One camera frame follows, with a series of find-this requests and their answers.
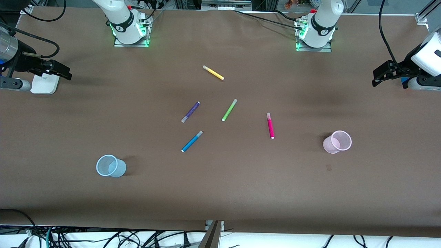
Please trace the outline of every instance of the green marker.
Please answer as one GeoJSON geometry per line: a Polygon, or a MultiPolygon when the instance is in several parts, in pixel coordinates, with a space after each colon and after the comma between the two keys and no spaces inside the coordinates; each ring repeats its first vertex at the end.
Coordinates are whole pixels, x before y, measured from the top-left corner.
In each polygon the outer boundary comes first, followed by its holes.
{"type": "Polygon", "coordinates": [[[225,121],[227,119],[228,115],[233,110],[234,105],[236,105],[236,103],[237,103],[237,99],[234,99],[233,103],[230,105],[230,107],[228,108],[227,112],[224,114],[224,117],[222,117],[222,121],[225,121]]]}

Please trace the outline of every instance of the silver metal cylinder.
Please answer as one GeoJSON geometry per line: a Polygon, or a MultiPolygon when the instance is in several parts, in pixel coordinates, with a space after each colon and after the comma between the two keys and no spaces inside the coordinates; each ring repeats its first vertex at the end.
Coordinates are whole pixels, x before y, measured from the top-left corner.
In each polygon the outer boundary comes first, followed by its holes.
{"type": "Polygon", "coordinates": [[[17,53],[19,41],[8,34],[7,30],[0,27],[0,64],[11,60],[17,53]]]}

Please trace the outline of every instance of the table surface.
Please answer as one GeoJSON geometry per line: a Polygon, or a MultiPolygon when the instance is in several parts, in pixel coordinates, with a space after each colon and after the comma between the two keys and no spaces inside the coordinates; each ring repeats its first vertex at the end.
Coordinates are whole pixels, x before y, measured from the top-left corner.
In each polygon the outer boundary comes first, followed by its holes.
{"type": "MultiPolygon", "coordinates": [[[[41,225],[188,230],[222,219],[235,231],[441,233],[440,93],[372,87],[389,59],[376,16],[342,16],[332,53],[309,53],[295,50],[292,29],[232,11],[159,14],[149,48],[114,48],[100,9],[22,17],[19,28],[60,45],[55,59],[73,76],[53,95],[0,91],[1,208],[41,225]],[[353,144],[328,154],[321,143],[335,130],[353,144]],[[99,176],[104,154],[126,175],[99,176]]],[[[427,34],[410,16],[383,25],[399,60],[427,34]]]]}

